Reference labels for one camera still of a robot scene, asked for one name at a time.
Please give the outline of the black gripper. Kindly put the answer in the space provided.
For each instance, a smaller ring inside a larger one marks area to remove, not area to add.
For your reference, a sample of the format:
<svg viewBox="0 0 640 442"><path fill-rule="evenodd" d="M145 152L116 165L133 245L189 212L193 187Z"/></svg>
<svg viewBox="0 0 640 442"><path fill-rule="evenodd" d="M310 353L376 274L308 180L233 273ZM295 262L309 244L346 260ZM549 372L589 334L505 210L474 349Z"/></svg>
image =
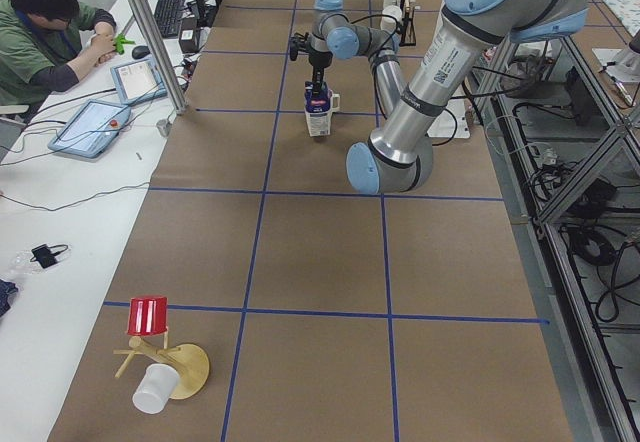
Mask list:
<svg viewBox="0 0 640 442"><path fill-rule="evenodd" d="M324 70L330 66L330 52L310 47L308 49L308 60L312 66L311 94L313 98L318 98L324 92Z"/></svg>

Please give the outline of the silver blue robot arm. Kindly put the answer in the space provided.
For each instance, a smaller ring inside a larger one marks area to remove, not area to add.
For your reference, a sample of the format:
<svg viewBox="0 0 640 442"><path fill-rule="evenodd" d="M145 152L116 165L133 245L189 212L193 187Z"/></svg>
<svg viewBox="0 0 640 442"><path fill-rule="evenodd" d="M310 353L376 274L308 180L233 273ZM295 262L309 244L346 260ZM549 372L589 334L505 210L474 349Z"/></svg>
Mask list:
<svg viewBox="0 0 640 442"><path fill-rule="evenodd" d="M508 38L513 43L565 37L585 24L588 0L443 0L442 25L411 81L405 81L390 33L358 26L343 0L315 0L306 48L313 61L330 64L365 56L387 116L364 143L350 147L346 170L364 194L407 192L424 184L433 168L428 130L479 59Z"/></svg>

